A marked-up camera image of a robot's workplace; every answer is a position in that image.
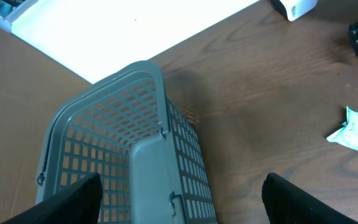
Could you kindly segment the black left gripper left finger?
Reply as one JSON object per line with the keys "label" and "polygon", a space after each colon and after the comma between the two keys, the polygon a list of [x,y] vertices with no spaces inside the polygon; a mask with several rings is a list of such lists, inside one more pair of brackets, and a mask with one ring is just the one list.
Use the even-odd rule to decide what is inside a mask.
{"label": "black left gripper left finger", "polygon": [[3,223],[97,224],[102,197],[100,175],[92,173]]}

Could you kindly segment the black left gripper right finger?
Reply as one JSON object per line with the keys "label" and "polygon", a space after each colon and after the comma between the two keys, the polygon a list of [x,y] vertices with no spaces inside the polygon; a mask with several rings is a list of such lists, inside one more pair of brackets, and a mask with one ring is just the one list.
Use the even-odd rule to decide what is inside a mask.
{"label": "black left gripper right finger", "polygon": [[262,201],[271,224],[358,224],[273,172],[264,180]]}

